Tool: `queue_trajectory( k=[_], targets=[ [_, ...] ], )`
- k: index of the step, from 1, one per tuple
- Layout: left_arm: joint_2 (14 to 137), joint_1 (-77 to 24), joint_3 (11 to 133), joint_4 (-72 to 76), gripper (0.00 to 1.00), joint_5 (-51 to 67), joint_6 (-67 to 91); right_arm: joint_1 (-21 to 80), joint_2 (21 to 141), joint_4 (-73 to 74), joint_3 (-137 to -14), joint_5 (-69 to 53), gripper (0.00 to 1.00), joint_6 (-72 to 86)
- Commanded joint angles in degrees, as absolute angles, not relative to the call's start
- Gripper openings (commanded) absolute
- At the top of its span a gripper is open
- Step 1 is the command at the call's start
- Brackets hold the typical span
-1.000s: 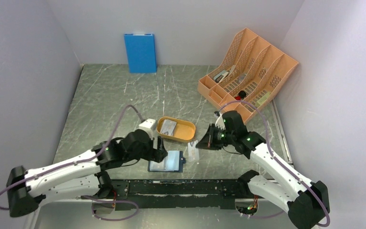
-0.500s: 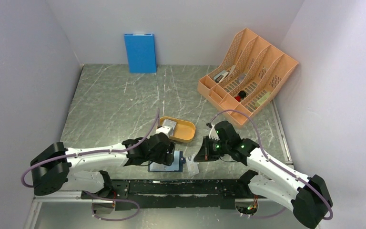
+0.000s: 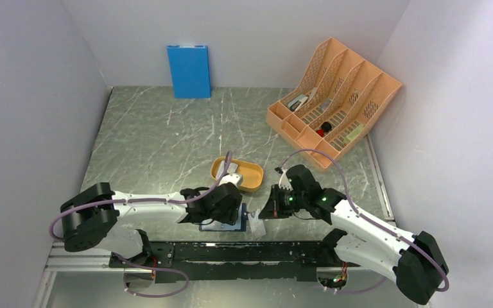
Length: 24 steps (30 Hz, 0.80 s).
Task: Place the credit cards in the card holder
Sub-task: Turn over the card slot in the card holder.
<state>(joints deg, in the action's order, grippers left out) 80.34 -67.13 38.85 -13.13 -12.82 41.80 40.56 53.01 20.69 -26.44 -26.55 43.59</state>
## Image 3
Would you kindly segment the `navy blue card holder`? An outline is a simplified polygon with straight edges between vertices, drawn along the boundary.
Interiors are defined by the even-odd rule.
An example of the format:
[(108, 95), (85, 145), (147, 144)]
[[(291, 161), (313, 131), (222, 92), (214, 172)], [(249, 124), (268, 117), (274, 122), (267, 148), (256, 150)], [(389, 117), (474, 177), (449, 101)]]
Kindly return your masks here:
[(221, 223), (213, 221), (211, 223), (203, 223), (199, 226), (201, 232), (244, 232), (247, 226), (247, 205), (242, 203), (239, 207), (238, 219), (233, 224)]

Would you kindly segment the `orange oval tray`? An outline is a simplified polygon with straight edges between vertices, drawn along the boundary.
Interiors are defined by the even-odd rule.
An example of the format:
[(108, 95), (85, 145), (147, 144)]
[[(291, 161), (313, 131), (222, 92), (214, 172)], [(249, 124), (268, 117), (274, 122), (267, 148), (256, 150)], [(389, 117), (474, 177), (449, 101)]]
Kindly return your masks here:
[[(216, 180), (223, 171), (225, 157), (218, 157), (212, 163), (211, 177)], [(229, 173), (237, 173), (242, 177), (242, 182), (239, 185), (239, 190), (243, 192), (257, 191), (263, 182), (264, 171), (258, 164), (238, 160), (233, 158), (228, 168)]]

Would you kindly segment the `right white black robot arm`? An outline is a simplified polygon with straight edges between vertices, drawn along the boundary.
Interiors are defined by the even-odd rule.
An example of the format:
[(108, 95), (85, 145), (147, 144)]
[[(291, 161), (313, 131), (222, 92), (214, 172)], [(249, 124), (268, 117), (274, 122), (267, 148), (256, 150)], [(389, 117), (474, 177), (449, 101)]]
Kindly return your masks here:
[(413, 234), (364, 211), (346, 194), (323, 188), (302, 164), (277, 168), (279, 183), (260, 211), (260, 219), (284, 219), (301, 210), (331, 226), (321, 258), (330, 266), (353, 263), (394, 282), (412, 302), (425, 305), (448, 285), (449, 268), (435, 238)]

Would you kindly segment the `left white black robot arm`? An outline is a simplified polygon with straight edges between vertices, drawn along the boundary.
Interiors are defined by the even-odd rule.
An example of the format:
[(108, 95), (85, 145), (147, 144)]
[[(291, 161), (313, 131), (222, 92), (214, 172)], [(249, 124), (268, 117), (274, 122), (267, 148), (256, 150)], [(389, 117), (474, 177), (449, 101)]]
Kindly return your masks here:
[(132, 195), (113, 191), (108, 182), (93, 185), (65, 202), (49, 227), (52, 238), (68, 252), (97, 248), (142, 267), (154, 253), (145, 231), (129, 224), (163, 220), (171, 223), (234, 224), (242, 195), (233, 183), (183, 189), (163, 195)]

